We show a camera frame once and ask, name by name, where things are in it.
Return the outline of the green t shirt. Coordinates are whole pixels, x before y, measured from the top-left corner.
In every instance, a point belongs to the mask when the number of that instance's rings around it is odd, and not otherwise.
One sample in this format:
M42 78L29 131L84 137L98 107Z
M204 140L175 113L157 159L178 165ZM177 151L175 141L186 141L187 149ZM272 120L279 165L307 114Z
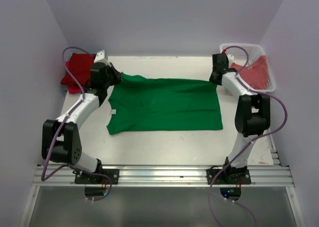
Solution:
M222 130L216 89L203 80L123 74L109 97L108 132Z

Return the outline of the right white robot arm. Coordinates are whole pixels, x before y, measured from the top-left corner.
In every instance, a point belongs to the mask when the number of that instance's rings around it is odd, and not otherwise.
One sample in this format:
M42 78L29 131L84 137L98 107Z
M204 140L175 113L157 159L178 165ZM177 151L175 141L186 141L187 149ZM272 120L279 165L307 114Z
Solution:
M237 99L234 120L237 137L222 169L212 166L206 170L208 184L251 184L247 164L253 139L270 127L270 98L253 93L240 83L236 69L230 67L232 57L226 53L212 55L209 81L223 86Z

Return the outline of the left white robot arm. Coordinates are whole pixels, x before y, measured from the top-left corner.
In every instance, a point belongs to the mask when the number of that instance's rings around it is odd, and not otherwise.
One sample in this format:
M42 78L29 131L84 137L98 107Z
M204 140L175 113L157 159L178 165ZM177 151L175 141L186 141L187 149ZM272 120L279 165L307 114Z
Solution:
M88 86L78 101L55 120L46 120L42 128L41 155L45 160L41 179L47 180L57 171L46 175L49 162L86 172L86 178L96 184L102 181L104 172L101 161L83 151L79 129L87 118L106 100L110 86L122 81L122 73L112 63L95 62L90 70Z

